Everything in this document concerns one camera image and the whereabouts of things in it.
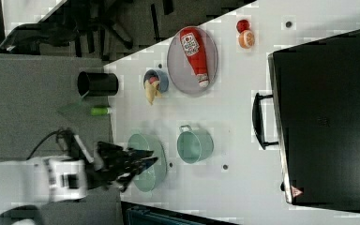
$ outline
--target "ketchup bottle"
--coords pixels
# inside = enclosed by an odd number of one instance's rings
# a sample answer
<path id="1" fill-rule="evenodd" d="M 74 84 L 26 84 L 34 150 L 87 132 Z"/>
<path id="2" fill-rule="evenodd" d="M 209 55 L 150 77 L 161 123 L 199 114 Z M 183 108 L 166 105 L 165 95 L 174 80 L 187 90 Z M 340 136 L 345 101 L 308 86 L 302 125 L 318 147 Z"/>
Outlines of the ketchup bottle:
<path id="1" fill-rule="evenodd" d="M 180 42 L 200 87 L 207 87 L 209 76 L 207 74 L 206 53 L 203 39 L 197 28 L 187 27 L 183 29 L 180 32 Z"/>

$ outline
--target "black cup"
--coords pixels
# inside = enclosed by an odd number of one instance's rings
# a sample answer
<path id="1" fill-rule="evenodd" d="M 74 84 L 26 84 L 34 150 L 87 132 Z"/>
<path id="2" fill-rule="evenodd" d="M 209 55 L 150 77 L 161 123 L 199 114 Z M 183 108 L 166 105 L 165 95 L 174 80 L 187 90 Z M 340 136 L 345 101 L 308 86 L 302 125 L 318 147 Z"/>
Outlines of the black cup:
<path id="1" fill-rule="evenodd" d="M 119 89 L 118 78 L 113 73 L 81 72 L 78 76 L 78 92 L 89 97 L 115 96 Z"/>

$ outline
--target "clear plate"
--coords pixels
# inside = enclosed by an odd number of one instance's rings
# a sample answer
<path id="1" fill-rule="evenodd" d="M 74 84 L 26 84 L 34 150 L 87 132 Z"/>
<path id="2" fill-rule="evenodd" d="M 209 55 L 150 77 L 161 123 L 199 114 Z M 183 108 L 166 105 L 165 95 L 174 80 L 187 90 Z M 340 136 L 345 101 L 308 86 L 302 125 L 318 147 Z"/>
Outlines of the clear plate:
<path id="1" fill-rule="evenodd" d="M 196 26 L 189 27 L 197 28 L 201 34 L 206 52 L 207 71 L 210 83 L 207 87 L 199 86 L 195 73 L 180 43 L 181 30 L 174 36 L 168 50 L 168 72 L 174 86 L 176 86 L 178 90 L 188 95 L 196 96 L 212 86 L 215 81 L 215 75 L 218 69 L 218 51 L 215 42 L 205 31 Z"/>

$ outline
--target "mug handle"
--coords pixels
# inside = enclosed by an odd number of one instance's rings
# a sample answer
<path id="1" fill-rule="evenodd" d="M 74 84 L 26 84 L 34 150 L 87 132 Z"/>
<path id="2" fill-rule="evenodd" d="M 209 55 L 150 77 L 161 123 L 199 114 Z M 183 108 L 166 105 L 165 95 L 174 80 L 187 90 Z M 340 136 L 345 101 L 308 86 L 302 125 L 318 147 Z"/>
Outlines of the mug handle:
<path id="1" fill-rule="evenodd" d="M 183 126 L 180 126 L 180 132 L 184 132 L 184 131 L 190 131 L 192 130 L 191 126 L 190 125 L 183 125 Z"/>

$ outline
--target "desk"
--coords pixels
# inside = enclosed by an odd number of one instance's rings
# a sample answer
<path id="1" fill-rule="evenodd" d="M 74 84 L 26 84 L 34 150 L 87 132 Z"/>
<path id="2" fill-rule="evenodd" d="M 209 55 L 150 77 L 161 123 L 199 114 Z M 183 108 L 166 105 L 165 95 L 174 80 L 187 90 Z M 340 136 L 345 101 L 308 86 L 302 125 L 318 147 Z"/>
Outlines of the desk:
<path id="1" fill-rule="evenodd" d="M 1 0 L 5 36 L 19 25 L 38 23 L 52 15 L 67 0 Z"/>
<path id="2" fill-rule="evenodd" d="M 236 23 L 251 22 L 256 45 L 243 50 L 237 43 Z M 285 22 L 292 21 L 288 29 Z M 279 151 L 263 151 L 253 134 L 251 108 L 256 92 L 270 93 L 267 56 L 276 50 L 327 38 L 360 28 L 360 1 L 260 0 L 200 26 L 217 44 L 217 80 L 202 97 L 187 97 L 170 83 L 164 98 L 149 106 L 144 96 L 143 74 L 158 64 L 166 67 L 171 39 L 113 62 L 121 90 L 110 102 L 113 139 L 126 144 L 135 129 L 157 134 L 168 163 L 166 180 L 151 194 L 133 185 L 122 201 L 236 224 L 360 224 L 350 213 L 296 207 L 285 202 Z M 267 141 L 276 141 L 273 104 L 262 107 Z M 206 161 L 182 162 L 176 151 L 181 125 L 206 128 L 215 149 Z M 227 171 L 222 169 L 226 164 Z"/>

